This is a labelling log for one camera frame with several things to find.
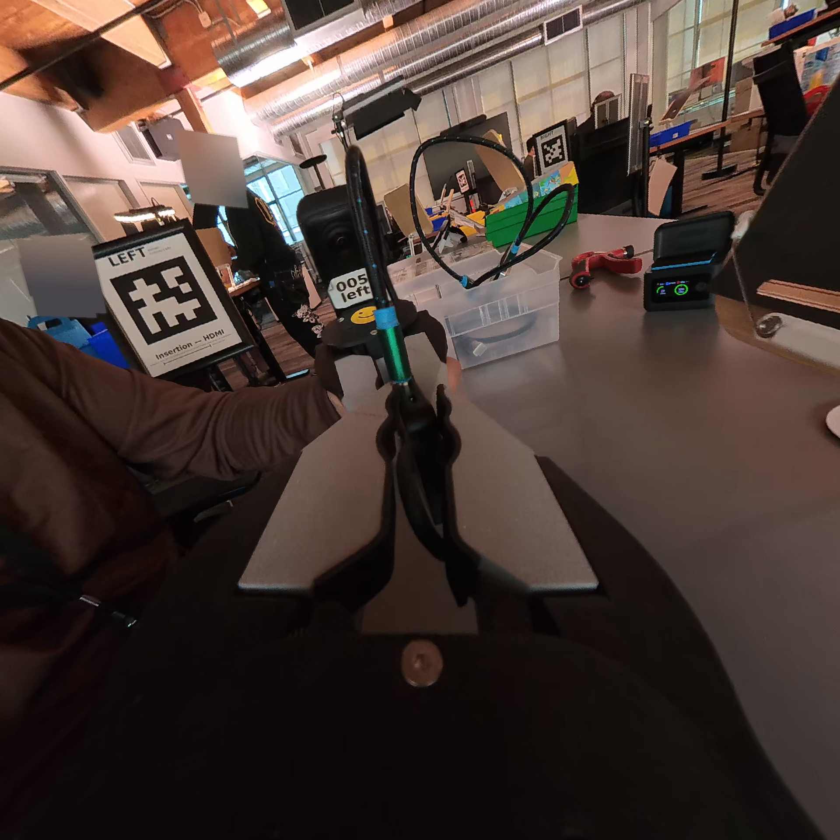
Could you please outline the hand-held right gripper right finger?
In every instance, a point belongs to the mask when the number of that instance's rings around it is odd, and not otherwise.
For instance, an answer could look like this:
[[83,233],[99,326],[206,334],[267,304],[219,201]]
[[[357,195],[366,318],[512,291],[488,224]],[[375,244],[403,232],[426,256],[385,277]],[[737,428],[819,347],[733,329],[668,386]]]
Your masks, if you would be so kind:
[[599,580],[537,456],[462,396],[437,387],[444,546],[458,603],[495,581],[516,595],[588,595]]

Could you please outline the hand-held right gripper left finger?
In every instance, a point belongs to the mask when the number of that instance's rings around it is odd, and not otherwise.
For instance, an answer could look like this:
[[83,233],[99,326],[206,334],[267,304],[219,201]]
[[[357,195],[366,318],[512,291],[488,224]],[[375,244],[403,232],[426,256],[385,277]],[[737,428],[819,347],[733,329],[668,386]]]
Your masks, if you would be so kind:
[[374,392],[305,447],[238,580],[249,595],[310,596],[360,610],[393,571],[394,491]]

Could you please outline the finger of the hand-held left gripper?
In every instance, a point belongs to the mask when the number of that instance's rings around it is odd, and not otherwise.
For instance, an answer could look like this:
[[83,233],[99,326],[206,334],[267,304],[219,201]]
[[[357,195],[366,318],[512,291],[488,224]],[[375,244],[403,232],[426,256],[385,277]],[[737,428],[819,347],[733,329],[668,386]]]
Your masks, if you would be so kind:
[[435,396],[441,385],[448,396],[455,393],[455,360],[441,361],[428,337],[408,338],[408,359],[413,378],[425,396]]
[[383,358],[350,354],[337,359],[337,373],[347,413],[386,414],[391,389]]

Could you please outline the clear plastic bin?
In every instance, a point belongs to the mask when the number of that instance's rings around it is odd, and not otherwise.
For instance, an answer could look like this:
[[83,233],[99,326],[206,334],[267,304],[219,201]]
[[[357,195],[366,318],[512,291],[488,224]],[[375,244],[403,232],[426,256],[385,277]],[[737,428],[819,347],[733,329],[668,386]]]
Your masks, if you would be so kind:
[[453,278],[430,258],[416,256],[388,267],[400,299],[425,310],[445,330],[448,356],[462,368],[498,361],[559,339],[562,257],[543,250],[476,288],[460,284],[497,268],[501,252],[468,246],[444,256]]

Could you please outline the person's left forearm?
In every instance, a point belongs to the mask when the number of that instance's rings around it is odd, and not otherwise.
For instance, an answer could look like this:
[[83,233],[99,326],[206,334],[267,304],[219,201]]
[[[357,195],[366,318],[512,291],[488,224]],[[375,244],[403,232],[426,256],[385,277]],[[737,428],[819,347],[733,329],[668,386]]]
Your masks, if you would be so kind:
[[210,393],[121,370],[72,348],[56,354],[66,402],[123,462],[160,478],[268,471],[340,418],[315,377]]

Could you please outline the person's left hand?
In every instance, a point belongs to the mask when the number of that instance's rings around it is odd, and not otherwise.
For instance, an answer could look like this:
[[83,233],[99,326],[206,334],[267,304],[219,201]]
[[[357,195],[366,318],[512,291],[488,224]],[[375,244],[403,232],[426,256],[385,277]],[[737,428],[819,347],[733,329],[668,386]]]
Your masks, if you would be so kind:
[[[447,389],[449,392],[456,392],[462,380],[463,369],[460,363],[456,360],[456,358],[453,358],[451,356],[448,356],[446,359],[446,369]],[[340,417],[344,415],[346,413],[346,409],[344,404],[342,403],[342,400],[335,394],[332,394],[330,391],[327,391],[327,394],[337,414]]]

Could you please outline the black studio light panel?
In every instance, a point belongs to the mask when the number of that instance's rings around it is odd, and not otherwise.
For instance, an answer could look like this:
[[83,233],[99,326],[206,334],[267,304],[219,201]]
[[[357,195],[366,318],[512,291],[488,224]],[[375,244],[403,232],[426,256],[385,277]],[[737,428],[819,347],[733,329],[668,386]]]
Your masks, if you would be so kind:
[[396,79],[347,101],[343,119],[354,139],[362,140],[401,119],[406,111],[416,111],[421,100],[403,79]]

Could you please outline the green plastic crate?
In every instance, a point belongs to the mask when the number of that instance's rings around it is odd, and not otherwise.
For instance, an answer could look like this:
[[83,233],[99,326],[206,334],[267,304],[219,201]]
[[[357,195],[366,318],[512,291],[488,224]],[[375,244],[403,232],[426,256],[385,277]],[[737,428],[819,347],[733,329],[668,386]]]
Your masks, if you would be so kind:
[[[530,227],[522,238],[525,239],[551,233],[564,215],[564,208],[568,197],[569,194],[567,192],[558,192],[554,195],[552,200],[531,222]],[[524,201],[519,205],[486,216],[485,236],[493,244],[494,248],[501,249],[503,246],[508,246],[513,243],[526,223],[528,209],[527,201]]]

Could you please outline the cardboard sheet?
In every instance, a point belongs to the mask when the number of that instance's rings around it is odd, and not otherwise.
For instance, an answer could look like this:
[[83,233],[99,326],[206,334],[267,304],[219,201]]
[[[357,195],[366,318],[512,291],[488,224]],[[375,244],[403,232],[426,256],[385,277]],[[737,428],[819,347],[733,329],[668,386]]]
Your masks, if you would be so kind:
[[478,155],[492,181],[502,195],[521,193],[526,189],[522,168],[506,146],[492,140],[488,144],[474,143]]

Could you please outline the framed marker sign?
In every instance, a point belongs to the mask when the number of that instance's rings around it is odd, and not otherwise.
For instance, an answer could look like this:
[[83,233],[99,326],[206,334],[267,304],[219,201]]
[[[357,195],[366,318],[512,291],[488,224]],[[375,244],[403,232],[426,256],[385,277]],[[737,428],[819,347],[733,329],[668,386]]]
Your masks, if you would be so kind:
[[189,221],[91,252],[108,313],[147,375],[173,381],[255,348]]

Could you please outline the red hand tool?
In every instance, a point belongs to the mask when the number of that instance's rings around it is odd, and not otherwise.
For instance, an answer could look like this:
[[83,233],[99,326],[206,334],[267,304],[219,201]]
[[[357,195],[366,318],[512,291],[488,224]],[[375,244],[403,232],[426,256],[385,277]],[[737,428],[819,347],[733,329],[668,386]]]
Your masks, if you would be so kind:
[[582,290],[591,285],[594,273],[605,270],[620,277],[630,277],[642,271],[643,260],[635,255],[632,245],[608,251],[588,251],[571,261],[569,282],[573,289]]

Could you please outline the small marker sign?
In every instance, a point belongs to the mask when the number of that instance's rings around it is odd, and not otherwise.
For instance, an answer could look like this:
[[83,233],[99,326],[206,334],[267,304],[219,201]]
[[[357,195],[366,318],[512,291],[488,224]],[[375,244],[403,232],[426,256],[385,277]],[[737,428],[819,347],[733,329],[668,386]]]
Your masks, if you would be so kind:
[[557,122],[532,136],[535,175],[544,175],[572,161],[569,120]]

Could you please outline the blue plastic crate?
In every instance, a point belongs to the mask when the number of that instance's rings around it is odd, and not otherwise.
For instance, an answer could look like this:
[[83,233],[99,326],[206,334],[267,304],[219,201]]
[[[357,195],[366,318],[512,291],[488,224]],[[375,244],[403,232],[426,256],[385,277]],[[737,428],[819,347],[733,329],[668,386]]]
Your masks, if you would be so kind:
[[131,368],[129,361],[103,322],[95,323],[93,332],[89,332],[75,318],[33,317],[28,320],[27,327],[45,333],[61,343],[75,347],[84,354],[108,362],[120,369]]

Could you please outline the person's upper body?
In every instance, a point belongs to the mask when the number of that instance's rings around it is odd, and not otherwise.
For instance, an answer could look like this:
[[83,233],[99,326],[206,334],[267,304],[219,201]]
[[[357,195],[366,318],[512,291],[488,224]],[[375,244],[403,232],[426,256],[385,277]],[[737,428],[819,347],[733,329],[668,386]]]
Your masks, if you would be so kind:
[[139,607],[178,549],[130,468],[172,475],[163,421],[179,387],[2,320],[2,525],[42,563],[2,551],[2,588],[36,581],[36,603],[2,605],[2,838],[39,811],[127,632],[80,602]]

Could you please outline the black charging case with display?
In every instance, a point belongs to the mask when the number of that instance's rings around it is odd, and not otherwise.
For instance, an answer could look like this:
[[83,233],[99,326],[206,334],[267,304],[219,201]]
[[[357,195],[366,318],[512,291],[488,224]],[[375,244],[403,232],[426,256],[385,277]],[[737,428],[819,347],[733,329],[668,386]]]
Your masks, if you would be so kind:
[[644,274],[646,312],[707,309],[712,283],[732,245],[736,217],[731,211],[660,225],[653,262]]

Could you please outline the wooden top desk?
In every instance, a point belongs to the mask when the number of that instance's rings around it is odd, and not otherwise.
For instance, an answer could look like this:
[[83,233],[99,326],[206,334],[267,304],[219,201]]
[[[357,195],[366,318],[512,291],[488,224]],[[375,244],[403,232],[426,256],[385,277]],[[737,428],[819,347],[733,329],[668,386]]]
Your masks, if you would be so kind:
[[[758,168],[760,152],[762,150],[762,133],[766,133],[764,110],[754,110],[736,114],[729,119],[708,125],[696,126],[694,121],[685,122],[678,127],[656,132],[650,141],[650,153],[653,156],[673,157],[672,163],[676,168],[674,183],[682,183],[686,175],[686,159],[690,152],[712,148],[715,151],[717,164],[710,172],[702,176],[704,180],[715,180],[732,177]],[[739,169],[735,164],[725,164],[726,154],[735,154],[732,143],[736,134],[744,129],[756,127],[755,162],[751,167]]]

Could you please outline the black monitor with white base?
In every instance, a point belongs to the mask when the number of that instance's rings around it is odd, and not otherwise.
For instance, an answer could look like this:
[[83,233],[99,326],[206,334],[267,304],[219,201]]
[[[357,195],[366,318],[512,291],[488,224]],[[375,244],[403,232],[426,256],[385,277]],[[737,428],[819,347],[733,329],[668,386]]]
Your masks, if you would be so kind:
[[716,279],[717,319],[735,340],[839,374],[839,90],[796,140],[754,213],[737,222]]

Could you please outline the black office chair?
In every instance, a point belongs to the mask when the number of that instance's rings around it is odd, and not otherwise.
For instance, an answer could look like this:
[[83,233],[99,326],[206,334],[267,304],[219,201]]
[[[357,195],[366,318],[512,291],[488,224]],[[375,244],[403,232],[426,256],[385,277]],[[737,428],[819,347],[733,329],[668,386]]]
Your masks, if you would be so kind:
[[771,184],[786,157],[793,151],[809,115],[795,69],[794,53],[788,45],[773,46],[753,58],[753,83],[759,90],[768,137],[753,191],[764,194],[766,177]]

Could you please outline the silver ventilation duct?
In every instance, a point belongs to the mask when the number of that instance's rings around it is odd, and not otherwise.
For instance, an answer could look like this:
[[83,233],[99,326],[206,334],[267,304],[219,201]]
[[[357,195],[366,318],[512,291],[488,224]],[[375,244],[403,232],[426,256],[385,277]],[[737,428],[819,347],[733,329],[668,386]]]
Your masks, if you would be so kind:
[[456,26],[463,19],[439,8],[424,27],[420,17],[245,100],[246,114],[255,125],[287,134],[403,83],[422,97],[578,32],[594,23],[595,9],[545,2]]

